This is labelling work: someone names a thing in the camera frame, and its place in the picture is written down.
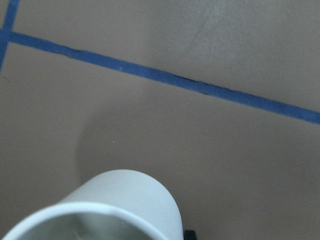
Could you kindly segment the white mug black handle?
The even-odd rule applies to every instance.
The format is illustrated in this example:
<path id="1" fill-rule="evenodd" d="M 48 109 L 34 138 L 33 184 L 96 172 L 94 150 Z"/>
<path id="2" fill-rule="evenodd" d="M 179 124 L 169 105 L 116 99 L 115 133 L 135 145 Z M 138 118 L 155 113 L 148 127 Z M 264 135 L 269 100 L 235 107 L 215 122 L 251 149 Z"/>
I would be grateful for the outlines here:
<path id="1" fill-rule="evenodd" d="M 178 205 L 156 179 L 129 169 L 88 180 L 16 224 L 6 240 L 195 240 Z"/>

